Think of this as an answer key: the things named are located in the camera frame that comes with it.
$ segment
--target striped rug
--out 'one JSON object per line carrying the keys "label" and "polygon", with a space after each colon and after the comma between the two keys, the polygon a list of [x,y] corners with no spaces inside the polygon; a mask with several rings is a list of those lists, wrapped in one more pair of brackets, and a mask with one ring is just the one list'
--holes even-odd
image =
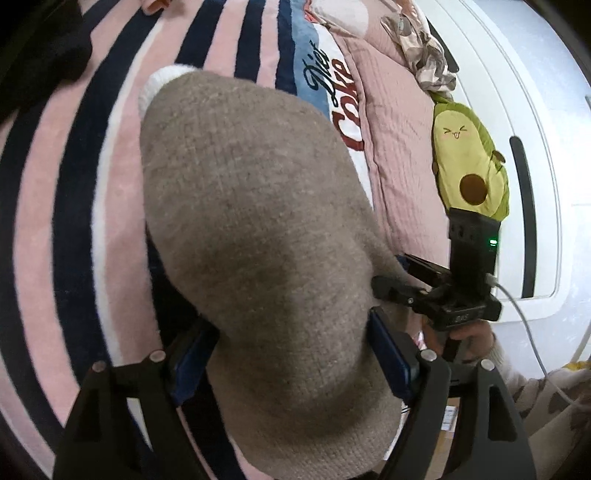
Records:
{"label": "striped rug", "polygon": [[[362,145],[351,102],[335,114],[327,81],[324,60],[341,77],[345,61],[304,0],[175,0],[151,17],[138,0],[82,5],[94,46],[83,77],[0,127],[0,423],[40,478],[91,364],[138,362],[196,316],[146,232],[137,99],[148,76],[183,63],[281,89]],[[350,152],[371,196],[362,147]],[[181,419],[211,478],[269,478],[225,434],[207,379]],[[160,478],[141,429],[144,475]]]}

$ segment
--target hand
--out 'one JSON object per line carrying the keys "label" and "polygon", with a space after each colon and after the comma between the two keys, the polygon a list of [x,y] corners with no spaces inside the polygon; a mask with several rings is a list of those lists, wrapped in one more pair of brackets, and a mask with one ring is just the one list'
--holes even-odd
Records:
{"label": "hand", "polygon": [[[423,320],[423,335],[427,348],[434,350],[438,355],[443,353],[443,345],[437,340],[435,330],[431,328],[427,320]],[[469,339],[470,344],[466,352],[465,361],[483,358],[491,351],[495,344],[495,335],[490,324],[485,320],[477,320],[450,331],[449,337],[453,340]]]}

